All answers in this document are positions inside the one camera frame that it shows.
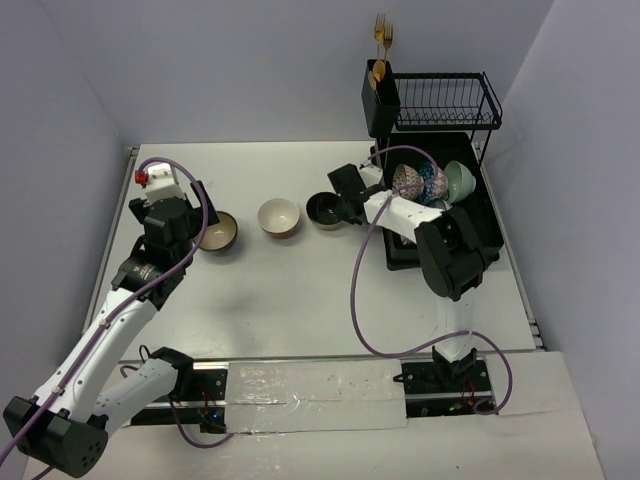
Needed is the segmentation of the black glazed beige bowl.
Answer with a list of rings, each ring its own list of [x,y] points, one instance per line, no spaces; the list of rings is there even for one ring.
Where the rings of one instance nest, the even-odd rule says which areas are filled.
[[[320,230],[333,231],[341,226],[341,219],[334,212],[339,196],[332,192],[319,192],[306,203],[306,214],[311,223]]]

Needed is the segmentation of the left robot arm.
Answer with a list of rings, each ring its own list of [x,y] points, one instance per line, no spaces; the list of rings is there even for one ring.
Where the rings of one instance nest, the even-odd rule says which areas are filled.
[[[87,474],[109,437],[152,400],[180,399],[195,386],[192,359],[163,347],[115,387],[103,387],[141,329],[162,309],[191,265],[204,230],[218,221],[201,182],[193,207],[171,182],[160,197],[147,191],[130,208],[144,228],[120,266],[98,316],[52,376],[29,398],[13,397],[3,412],[13,450],[73,478]]]

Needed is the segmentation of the blue geometric pattern bowl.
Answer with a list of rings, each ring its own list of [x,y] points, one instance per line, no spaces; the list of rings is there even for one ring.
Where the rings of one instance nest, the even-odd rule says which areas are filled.
[[[448,190],[448,179],[439,166],[434,166],[430,162],[425,162],[418,171],[424,180],[423,191],[418,197],[420,204],[426,205],[432,200],[443,198]]]

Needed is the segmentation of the mint green bowl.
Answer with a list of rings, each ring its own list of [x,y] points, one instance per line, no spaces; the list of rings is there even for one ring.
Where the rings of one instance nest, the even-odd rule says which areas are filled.
[[[459,203],[475,191],[476,178],[462,163],[449,162],[444,169],[444,174],[448,182],[446,200],[449,203]]]

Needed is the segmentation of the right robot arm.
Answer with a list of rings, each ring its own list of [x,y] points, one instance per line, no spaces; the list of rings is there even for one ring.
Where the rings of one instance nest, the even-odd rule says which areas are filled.
[[[432,350],[434,378],[446,391],[459,389],[469,378],[477,349],[473,346],[473,314],[476,289],[490,265],[468,214],[458,208],[428,208],[400,196],[400,191],[381,185],[367,187],[353,164],[328,174],[338,195],[336,215],[350,224],[369,224],[356,257],[351,279],[349,307],[352,325],[361,344],[370,353],[400,359]],[[376,227],[382,227],[414,242],[423,278],[437,296],[439,336],[399,353],[384,353],[372,347],[362,334],[356,310],[356,288],[360,265]]]

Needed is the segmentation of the brown lattice pattern bowl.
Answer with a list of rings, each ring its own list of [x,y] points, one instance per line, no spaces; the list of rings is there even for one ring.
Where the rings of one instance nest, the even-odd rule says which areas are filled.
[[[414,168],[399,164],[392,177],[392,189],[402,198],[415,201],[424,191],[424,180]]]

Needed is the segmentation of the blue floral bowl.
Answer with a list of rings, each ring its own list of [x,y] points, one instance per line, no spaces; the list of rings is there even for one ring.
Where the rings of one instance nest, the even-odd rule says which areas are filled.
[[[443,211],[447,211],[450,210],[452,208],[452,205],[447,202],[446,200],[442,199],[442,198],[435,198],[433,200],[431,200],[427,206],[429,208],[434,208],[434,209],[438,209],[438,210],[443,210]]]

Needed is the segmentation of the brown beige bowl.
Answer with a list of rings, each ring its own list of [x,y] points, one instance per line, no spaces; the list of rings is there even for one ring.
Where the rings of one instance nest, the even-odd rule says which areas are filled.
[[[218,211],[219,221],[207,227],[200,249],[210,253],[223,253],[230,250],[237,241],[239,227],[236,219],[229,213]]]

